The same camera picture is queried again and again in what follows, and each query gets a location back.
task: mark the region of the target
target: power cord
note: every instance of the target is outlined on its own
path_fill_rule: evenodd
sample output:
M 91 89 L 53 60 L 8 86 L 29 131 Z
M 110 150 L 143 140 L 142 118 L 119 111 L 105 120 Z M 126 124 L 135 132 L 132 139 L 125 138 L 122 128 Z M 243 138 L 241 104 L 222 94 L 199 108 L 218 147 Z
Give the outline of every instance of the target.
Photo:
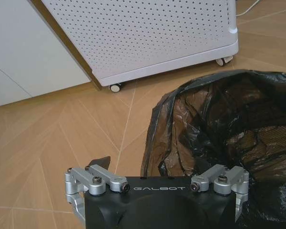
M 248 13 L 260 0 L 257 0 L 255 3 L 253 3 L 245 12 L 242 12 L 240 14 L 237 14 L 236 16 L 243 16 L 244 14 Z

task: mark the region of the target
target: black garbage bag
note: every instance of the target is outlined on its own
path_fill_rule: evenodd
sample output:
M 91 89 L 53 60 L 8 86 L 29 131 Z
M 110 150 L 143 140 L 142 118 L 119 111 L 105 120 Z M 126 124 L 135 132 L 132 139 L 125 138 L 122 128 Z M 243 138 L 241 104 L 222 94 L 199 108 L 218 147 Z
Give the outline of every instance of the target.
M 239 228 L 286 228 L 286 73 L 221 72 L 163 96 L 142 176 L 190 176 L 215 164 L 250 173 Z

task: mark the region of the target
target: screw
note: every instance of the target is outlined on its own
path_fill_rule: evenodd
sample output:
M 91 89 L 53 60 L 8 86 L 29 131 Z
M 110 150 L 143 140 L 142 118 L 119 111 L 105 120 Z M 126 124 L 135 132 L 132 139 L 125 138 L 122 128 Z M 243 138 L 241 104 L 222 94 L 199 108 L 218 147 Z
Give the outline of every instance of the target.
M 224 184 L 228 183 L 228 178 L 224 175 L 219 175 L 217 179 L 218 179 L 218 182 L 220 183 L 224 183 Z
M 122 193 L 127 193 L 130 190 L 130 185 L 129 184 L 123 184 L 121 186 L 121 192 Z
M 102 178 L 99 176 L 95 176 L 92 179 L 92 183 L 94 183 L 94 184 L 100 184 L 101 182 L 102 182 Z
M 190 189 L 193 191 L 193 192 L 198 192 L 199 189 L 200 189 L 200 186 L 198 183 L 194 182 L 190 185 Z

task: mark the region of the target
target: silver metal clamp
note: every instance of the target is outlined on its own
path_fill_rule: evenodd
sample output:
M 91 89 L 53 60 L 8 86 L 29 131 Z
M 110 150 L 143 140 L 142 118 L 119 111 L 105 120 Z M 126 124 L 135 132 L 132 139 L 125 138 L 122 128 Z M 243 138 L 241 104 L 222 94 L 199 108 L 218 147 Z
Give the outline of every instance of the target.
M 85 205 L 80 193 L 89 191 L 93 196 L 101 195 L 106 191 L 106 184 L 113 192 L 125 193 L 130 189 L 125 177 L 116 176 L 99 165 L 69 168 L 65 173 L 66 199 L 82 223 L 85 223 Z
M 249 172 L 239 166 L 228 170 L 223 165 L 215 165 L 201 175 L 192 176 L 190 189 L 193 192 L 207 191 L 210 183 L 214 184 L 214 192 L 219 195 L 229 195 L 232 191 L 236 193 L 235 221 L 237 221 L 243 203 L 248 201 Z

